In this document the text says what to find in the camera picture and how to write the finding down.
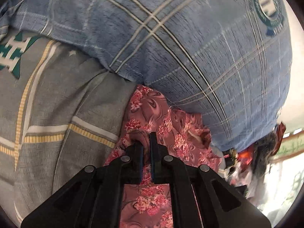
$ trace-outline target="silver rivet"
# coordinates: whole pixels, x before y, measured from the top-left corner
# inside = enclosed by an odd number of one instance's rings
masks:
[[[94,166],[92,165],[88,165],[87,167],[85,167],[85,172],[87,173],[91,173],[94,171]]]
[[[120,159],[121,159],[122,162],[128,162],[128,161],[130,161],[130,157],[128,155],[124,155]]]
[[[201,171],[203,171],[203,172],[207,172],[210,168],[209,168],[208,165],[202,164],[202,165],[199,167],[199,169],[200,169]]]
[[[171,155],[167,155],[164,157],[164,160],[167,162],[171,162],[173,160],[173,157]]]

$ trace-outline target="blue fabric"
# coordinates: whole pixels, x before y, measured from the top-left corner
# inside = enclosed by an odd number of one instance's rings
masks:
[[[20,1],[2,8],[0,34],[11,25],[78,46],[173,107],[202,113],[221,150],[268,134],[285,102],[292,52],[282,0]]]

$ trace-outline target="floral pattern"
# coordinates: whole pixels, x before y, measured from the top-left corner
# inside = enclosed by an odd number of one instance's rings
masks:
[[[200,114],[170,109],[158,91],[138,85],[126,108],[120,140],[105,165],[124,154],[124,149],[138,140],[144,146],[144,167],[139,185],[125,185],[120,228],[172,228],[170,188],[151,182],[149,133],[155,131],[158,143],[186,164],[209,165],[217,171],[221,158],[209,147],[210,130]]]

